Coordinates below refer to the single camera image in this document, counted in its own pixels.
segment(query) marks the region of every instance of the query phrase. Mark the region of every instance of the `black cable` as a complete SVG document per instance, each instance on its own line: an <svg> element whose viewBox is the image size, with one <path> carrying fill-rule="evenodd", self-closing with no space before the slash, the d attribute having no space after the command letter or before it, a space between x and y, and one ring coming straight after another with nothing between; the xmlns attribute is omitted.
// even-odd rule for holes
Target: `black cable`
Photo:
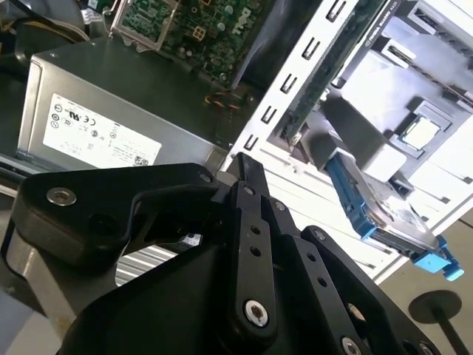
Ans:
<svg viewBox="0 0 473 355"><path fill-rule="evenodd" d="M42 24L47 24L49 27L52 27L55 30L62 30L61 27L56 25L54 22L48 20L47 18L34 12L27 5L23 4L20 0L8 0L8 1L20 11L26 13L30 17L30 20L35 20L37 22L41 22Z"/></svg>
<svg viewBox="0 0 473 355"><path fill-rule="evenodd" d="M18 26L20 23L23 23L23 22L37 21L37 22L40 22L42 24L45 24L45 25L53 28L54 30L57 30L58 32L61 32L61 33L64 33L64 34L73 33L73 32L70 32L70 31L66 31L64 29L64 27L61 27L61 26L55 24L54 22L52 22L48 18L45 18L45 17L39 15L35 11L31 10L27 5L23 4L20 0L7 0L7 1L9 3L11 3L14 7L18 8L20 11L24 12L28 16L27 18L20 18L20 19L15 20L12 24L13 28L15 28L15 26Z"/></svg>

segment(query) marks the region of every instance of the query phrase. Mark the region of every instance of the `metal rod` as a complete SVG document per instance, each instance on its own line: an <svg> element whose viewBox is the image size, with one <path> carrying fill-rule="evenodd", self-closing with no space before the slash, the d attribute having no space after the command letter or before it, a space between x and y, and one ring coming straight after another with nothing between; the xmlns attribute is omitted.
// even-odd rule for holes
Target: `metal rod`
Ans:
<svg viewBox="0 0 473 355"><path fill-rule="evenodd" d="M444 312L440 308L432 307L432 314L435 319L438 321L438 324L442 328L442 331L445 333L446 338L449 340L450 345L457 355L469 355L470 352L466 348L465 344L461 340L453 325L446 318Z"/></svg>

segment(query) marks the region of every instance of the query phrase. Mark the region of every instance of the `white metal frame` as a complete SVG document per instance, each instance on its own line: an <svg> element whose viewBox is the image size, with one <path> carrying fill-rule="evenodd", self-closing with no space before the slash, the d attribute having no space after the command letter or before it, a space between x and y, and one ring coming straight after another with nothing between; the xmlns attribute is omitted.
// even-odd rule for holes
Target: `white metal frame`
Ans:
<svg viewBox="0 0 473 355"><path fill-rule="evenodd" d="M344 26L358 0L324 0L296 46L228 153L226 170L239 152L249 153L265 142L311 72L320 65L333 39ZM335 20L330 14L338 13Z"/></svg>

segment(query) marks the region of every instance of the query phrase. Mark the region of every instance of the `blue drive bracket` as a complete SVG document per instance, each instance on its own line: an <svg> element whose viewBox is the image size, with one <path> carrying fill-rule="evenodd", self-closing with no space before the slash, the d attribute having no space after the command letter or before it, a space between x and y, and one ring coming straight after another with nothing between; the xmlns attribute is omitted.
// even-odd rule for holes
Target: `blue drive bracket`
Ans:
<svg viewBox="0 0 473 355"><path fill-rule="evenodd" d="M352 181L338 154L327 162L325 170L333 182L341 206L350 220L353 229L361 236L361 240L367 240L376 232L378 226L365 213L364 198L359 194L355 187L355 181ZM421 255L413 253L414 256L411 258L411 261L414 265L431 273L443 270L444 277L449 281L454 281L464 274L464 270L448 249L445 238L439 235L437 239L439 241L439 249L437 251L425 251ZM389 243L386 243L386 245L393 248L396 247L394 242L392 245Z"/></svg>
<svg viewBox="0 0 473 355"><path fill-rule="evenodd" d="M353 229L361 236L361 240L368 239L377 227L364 212L364 199L358 193L355 181L351 181L338 154L327 162L325 170L335 186L341 206Z"/></svg>
<svg viewBox="0 0 473 355"><path fill-rule="evenodd" d="M412 258L414 265L433 274L443 270L443 276L448 281L455 281L465 271L460 267L458 260L450 252L447 242L441 235L437 236L440 250L438 253L426 251L421 256Z"/></svg>

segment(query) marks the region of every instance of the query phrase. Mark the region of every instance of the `dell logo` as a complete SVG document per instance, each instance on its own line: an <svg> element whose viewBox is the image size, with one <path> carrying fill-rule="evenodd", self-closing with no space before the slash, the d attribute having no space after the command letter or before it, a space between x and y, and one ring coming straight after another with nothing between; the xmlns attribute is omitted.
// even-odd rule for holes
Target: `dell logo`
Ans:
<svg viewBox="0 0 473 355"><path fill-rule="evenodd" d="M238 18L238 22L235 24L234 30L231 31L234 35L240 35L243 27L248 23L248 18L251 16L251 10L247 7L243 8L242 15Z"/></svg>

